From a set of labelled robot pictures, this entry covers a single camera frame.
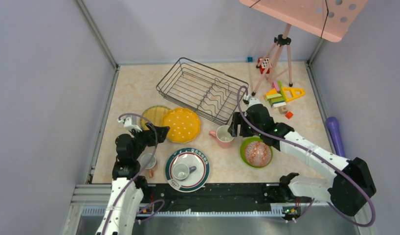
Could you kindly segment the woven bamboo round tray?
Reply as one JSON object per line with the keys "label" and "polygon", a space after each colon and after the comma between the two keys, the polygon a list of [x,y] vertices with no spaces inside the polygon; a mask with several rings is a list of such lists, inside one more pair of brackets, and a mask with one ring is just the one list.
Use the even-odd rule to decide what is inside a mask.
{"label": "woven bamboo round tray", "polygon": [[166,106],[155,105],[146,109],[142,116],[147,118],[154,126],[161,126],[162,118],[169,110],[170,108]]}

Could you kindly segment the pink mug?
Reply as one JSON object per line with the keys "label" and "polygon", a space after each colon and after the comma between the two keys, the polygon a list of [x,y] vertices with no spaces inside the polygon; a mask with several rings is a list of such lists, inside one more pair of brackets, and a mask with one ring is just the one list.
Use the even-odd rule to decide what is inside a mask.
{"label": "pink mug", "polygon": [[208,134],[212,137],[219,147],[221,148],[230,148],[233,144],[234,137],[228,131],[229,125],[220,126],[216,131],[209,131]]}

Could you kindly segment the yellow polka dot plate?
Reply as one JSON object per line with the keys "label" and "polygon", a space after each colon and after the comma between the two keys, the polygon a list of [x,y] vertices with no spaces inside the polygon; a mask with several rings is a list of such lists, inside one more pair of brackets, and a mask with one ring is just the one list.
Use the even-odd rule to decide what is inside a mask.
{"label": "yellow polka dot plate", "polygon": [[161,124],[170,128],[167,139],[174,143],[193,141],[201,132],[199,116],[188,108],[169,110],[162,117]]}

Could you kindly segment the dark wire dish rack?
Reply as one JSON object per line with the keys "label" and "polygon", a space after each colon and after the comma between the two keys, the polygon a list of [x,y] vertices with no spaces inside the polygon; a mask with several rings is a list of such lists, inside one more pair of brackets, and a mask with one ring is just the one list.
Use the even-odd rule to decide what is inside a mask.
{"label": "dark wire dish rack", "polygon": [[248,83],[223,71],[181,57],[156,85],[166,100],[218,125],[229,124],[237,110],[237,92]]}

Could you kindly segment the red patterned bowl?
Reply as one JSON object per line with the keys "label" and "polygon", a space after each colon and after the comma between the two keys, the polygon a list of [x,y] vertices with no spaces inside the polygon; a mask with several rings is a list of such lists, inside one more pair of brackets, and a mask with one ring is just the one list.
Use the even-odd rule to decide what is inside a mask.
{"label": "red patterned bowl", "polygon": [[248,143],[243,151],[245,161],[252,167],[265,167],[272,160],[272,149],[260,141]]}

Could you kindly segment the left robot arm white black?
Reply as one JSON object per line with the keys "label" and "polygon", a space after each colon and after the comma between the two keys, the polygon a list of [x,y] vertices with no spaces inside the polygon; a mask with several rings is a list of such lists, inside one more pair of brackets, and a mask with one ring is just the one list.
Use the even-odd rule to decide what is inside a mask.
{"label": "left robot arm white black", "polygon": [[146,126],[147,130],[132,130],[115,139],[117,156],[112,170],[111,194],[96,235],[131,234],[140,203],[149,198],[150,189],[137,159],[146,147],[164,142],[170,127]]}

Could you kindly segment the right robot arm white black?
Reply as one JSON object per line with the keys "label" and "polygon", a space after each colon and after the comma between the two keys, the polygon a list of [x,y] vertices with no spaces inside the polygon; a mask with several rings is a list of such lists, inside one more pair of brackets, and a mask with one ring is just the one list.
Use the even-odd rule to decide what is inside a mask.
{"label": "right robot arm white black", "polygon": [[363,159],[350,160],[308,141],[291,126],[275,122],[262,104],[234,112],[228,132],[233,137],[257,136],[264,144],[295,157],[323,176],[319,179],[291,173],[282,177],[286,183],[279,188],[279,194],[284,201],[310,197],[331,204],[347,216],[355,216],[369,205],[372,216],[376,215],[371,198],[377,189]]}

